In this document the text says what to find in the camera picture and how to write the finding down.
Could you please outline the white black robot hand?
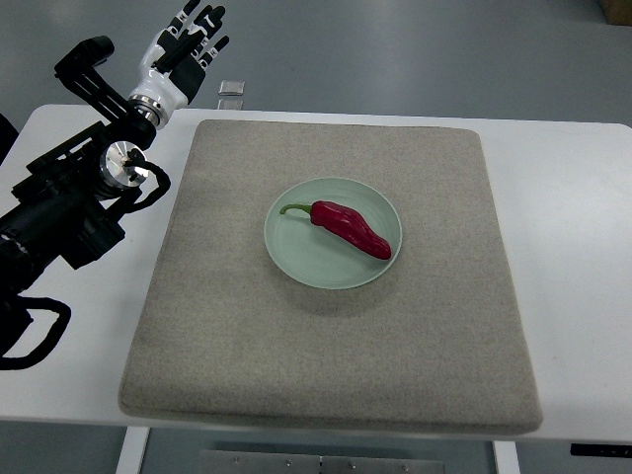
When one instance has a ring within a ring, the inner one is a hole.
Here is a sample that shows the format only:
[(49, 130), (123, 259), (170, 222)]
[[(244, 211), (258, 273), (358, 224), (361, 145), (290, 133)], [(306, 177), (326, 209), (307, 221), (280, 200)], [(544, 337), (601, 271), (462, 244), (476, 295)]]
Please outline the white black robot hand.
[(156, 129), (166, 126), (174, 111), (191, 104), (206, 69), (228, 45), (229, 37), (216, 36), (225, 13), (221, 5), (189, 1), (146, 50), (129, 101)]

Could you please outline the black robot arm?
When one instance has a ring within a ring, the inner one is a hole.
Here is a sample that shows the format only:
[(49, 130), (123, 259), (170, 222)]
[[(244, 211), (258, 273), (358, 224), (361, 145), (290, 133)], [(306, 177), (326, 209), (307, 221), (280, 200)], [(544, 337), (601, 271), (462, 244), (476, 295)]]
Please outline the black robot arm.
[(27, 169), (12, 193), (18, 205), (1, 219), (1, 335), (16, 342), (31, 323), (23, 291), (57, 258), (78, 269), (100, 259), (122, 240), (119, 220), (144, 205), (134, 185), (118, 183), (105, 162), (118, 142), (146, 150), (155, 126), (97, 72), (114, 52), (113, 42), (79, 42), (54, 67), (66, 89), (102, 120), (63, 141)]

